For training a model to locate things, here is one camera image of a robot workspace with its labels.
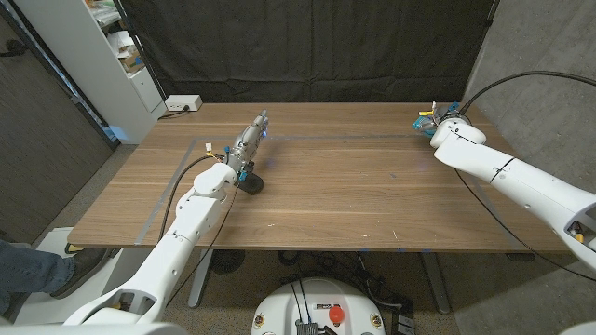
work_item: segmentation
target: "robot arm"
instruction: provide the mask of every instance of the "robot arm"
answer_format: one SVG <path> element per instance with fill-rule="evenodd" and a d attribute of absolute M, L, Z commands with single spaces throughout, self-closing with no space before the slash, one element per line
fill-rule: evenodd
<path fill-rule="evenodd" d="M 544 221 L 596 271 L 596 194 L 580 190 L 521 160 L 483 145 L 486 137 L 463 118 L 441 122 L 430 141 L 446 165 L 489 182 Z"/>
<path fill-rule="evenodd" d="M 235 141 L 225 163 L 216 163 L 196 176 L 194 186 L 176 205 L 176 219 L 143 262 L 120 287 L 87 303 L 64 325 L 135 324 L 158 321 L 197 240 L 219 219 L 224 186 L 234 184 L 256 154 L 266 135 L 267 110 L 262 111 Z M 115 309 L 115 305 L 127 305 Z"/>

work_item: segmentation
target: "wooden table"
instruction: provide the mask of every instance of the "wooden table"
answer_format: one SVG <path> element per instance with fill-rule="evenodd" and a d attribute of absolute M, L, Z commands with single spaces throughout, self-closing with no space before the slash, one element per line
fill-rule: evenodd
<path fill-rule="evenodd" d="M 429 139 L 412 130 L 418 111 L 429 106 L 204 104 L 198 113 L 159 121 L 68 240 L 88 247 L 153 246 L 177 169 L 204 155 L 207 141 L 222 152 L 266 108 L 269 137 L 254 159 L 265 187 L 257 195 L 237 193 L 214 248 L 524 250 L 454 170 L 433 156 Z M 476 108 L 467 115 L 486 134 L 487 145 L 515 154 Z M 215 163 L 208 162 L 187 173 L 175 199 L 191 187 L 196 174 Z M 471 178 L 467 180 L 474 189 Z M 541 221 L 490 185 L 481 182 L 480 187 L 508 227 L 535 250 L 567 251 Z M 173 217 L 169 215 L 169 224 Z M 214 227 L 197 245 L 208 246 L 216 231 Z"/>

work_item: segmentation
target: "red button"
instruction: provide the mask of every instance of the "red button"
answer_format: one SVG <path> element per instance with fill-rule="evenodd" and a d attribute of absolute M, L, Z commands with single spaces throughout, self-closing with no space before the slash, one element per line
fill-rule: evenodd
<path fill-rule="evenodd" d="M 329 319 L 333 323 L 340 323 L 340 322 L 344 321 L 344 318 L 345 318 L 345 314 L 344 314 L 344 310 L 342 309 L 342 307 L 333 306 L 329 310 Z"/>

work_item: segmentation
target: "power strip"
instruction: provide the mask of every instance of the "power strip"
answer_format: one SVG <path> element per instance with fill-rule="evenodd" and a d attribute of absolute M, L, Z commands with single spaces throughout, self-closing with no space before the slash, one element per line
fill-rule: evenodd
<path fill-rule="evenodd" d="M 171 95 L 166 99 L 166 106 L 170 112 L 178 112 L 188 106 L 188 111 L 198 111 L 203 104 L 201 96 L 197 95 Z"/>

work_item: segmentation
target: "black curtain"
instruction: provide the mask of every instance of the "black curtain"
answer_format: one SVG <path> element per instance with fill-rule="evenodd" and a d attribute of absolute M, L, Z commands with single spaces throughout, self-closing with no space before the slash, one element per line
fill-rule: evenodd
<path fill-rule="evenodd" d="M 121 0 L 166 95 L 459 101 L 493 0 Z"/>

